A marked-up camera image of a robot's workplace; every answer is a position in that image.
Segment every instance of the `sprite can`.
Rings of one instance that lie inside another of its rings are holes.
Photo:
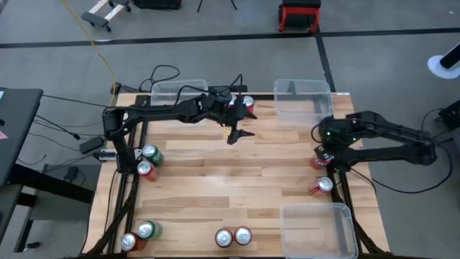
[[[142,155],[156,166],[161,165],[165,159],[163,154],[155,145],[145,145],[144,148],[142,148]]]
[[[143,221],[137,230],[137,234],[143,240],[157,239],[162,232],[163,226],[150,220]]]

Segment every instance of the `red stool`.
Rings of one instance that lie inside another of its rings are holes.
[[[314,15],[315,21],[310,27],[310,32],[315,33],[319,23],[320,7],[321,0],[282,0],[278,30],[282,32],[285,29],[286,19],[289,15]]]

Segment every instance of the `wooden table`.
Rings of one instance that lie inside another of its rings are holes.
[[[136,94],[121,94],[119,106],[134,103]],[[348,94],[333,94],[335,117],[353,112]],[[326,170],[309,167],[316,143],[310,128],[287,126],[277,120],[274,102],[256,100],[258,120],[244,120],[239,128],[256,136],[226,144],[226,130],[203,120],[189,125],[180,122],[150,122],[146,143],[157,145],[165,155],[161,178],[150,183],[141,178],[133,230],[146,219],[163,225],[159,240],[148,242],[143,251],[129,256],[282,256],[280,207],[286,204],[331,202],[330,196],[314,198],[307,186]],[[366,163],[355,168],[370,177]],[[88,239],[91,249],[104,231],[111,177],[115,162],[102,165],[91,210]],[[120,181],[117,173],[111,194],[113,218]],[[356,219],[383,250],[388,250],[379,207],[372,187],[353,173],[348,174]],[[214,242],[222,227],[234,230],[245,225],[254,238],[245,246],[221,249]],[[115,251],[124,230],[120,224]]]

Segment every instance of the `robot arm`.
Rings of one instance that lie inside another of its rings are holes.
[[[405,160],[430,165],[436,161],[435,145],[428,132],[393,124],[375,112],[358,112],[345,119],[327,117],[318,126],[321,146],[317,155],[333,156],[339,170],[349,171],[359,162]],[[354,150],[349,146],[363,138],[384,137],[403,143],[399,147]]]
[[[245,117],[256,119],[238,96],[233,106],[230,90],[213,91],[209,95],[201,94],[193,99],[174,105],[111,107],[104,111],[103,128],[107,140],[112,141],[117,152],[119,172],[134,173],[137,162],[134,150],[128,147],[124,136],[140,122],[178,120],[183,123],[197,123],[210,119],[220,125],[230,127],[227,143],[233,145],[240,137],[253,136],[251,132],[237,129],[238,121]]]

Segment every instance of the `table leg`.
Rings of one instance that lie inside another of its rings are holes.
[[[86,188],[47,176],[46,173],[38,173],[35,170],[17,164],[14,165],[9,174],[8,183],[22,184],[87,204],[91,203],[93,197],[93,192]]]

